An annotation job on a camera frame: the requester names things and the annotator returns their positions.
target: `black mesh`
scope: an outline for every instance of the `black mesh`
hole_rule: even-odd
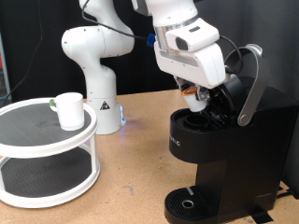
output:
[[[36,159],[10,159],[1,169],[5,190],[39,198],[56,195],[82,183],[92,173],[91,155],[77,147]]]
[[[196,186],[172,191],[165,200],[166,209],[173,216],[190,222],[213,217],[212,210]]]
[[[57,113],[49,104],[27,105],[0,116],[0,143],[15,147],[37,147],[64,141],[84,131],[91,116],[84,111],[83,128],[67,132],[61,129]]]

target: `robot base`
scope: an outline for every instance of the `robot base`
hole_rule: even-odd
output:
[[[118,131],[125,124],[122,118],[121,105],[118,104],[116,96],[106,99],[88,99],[96,114],[98,128],[96,134],[110,134]]]

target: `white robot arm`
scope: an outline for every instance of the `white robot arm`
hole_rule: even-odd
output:
[[[156,32],[154,44],[161,70],[175,77],[182,86],[184,80],[196,85],[184,97],[193,112],[206,107],[203,91],[213,89],[226,79],[218,30],[197,17],[193,0],[132,0],[134,10],[152,15]]]
[[[86,0],[79,0],[79,3],[83,7]],[[118,17],[111,0],[90,0],[85,11],[99,22],[133,34]],[[103,66],[100,59],[129,53],[134,43],[133,38],[103,26],[78,27],[64,33],[64,53],[81,67],[85,75],[87,104],[95,110],[98,119],[97,134],[114,133],[124,123],[116,97],[116,75]]]

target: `wooden table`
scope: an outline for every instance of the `wooden table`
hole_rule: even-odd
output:
[[[76,200],[52,208],[20,209],[0,203],[0,224],[168,223],[164,218],[166,195],[195,182],[196,165],[176,159],[168,150],[169,117],[187,105],[179,91],[118,99],[127,124],[117,133],[97,136],[102,170],[94,186]],[[275,223],[295,224],[298,211],[299,202],[287,196],[278,199],[269,214]],[[247,217],[234,223],[254,221]]]

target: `drip tray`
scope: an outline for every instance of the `drip tray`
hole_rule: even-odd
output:
[[[172,191],[165,199],[165,216],[172,224],[216,223],[212,211],[196,186]]]
[[[26,198],[49,197],[78,186],[92,173],[90,153],[76,147],[35,159],[9,159],[1,168],[5,191]]]

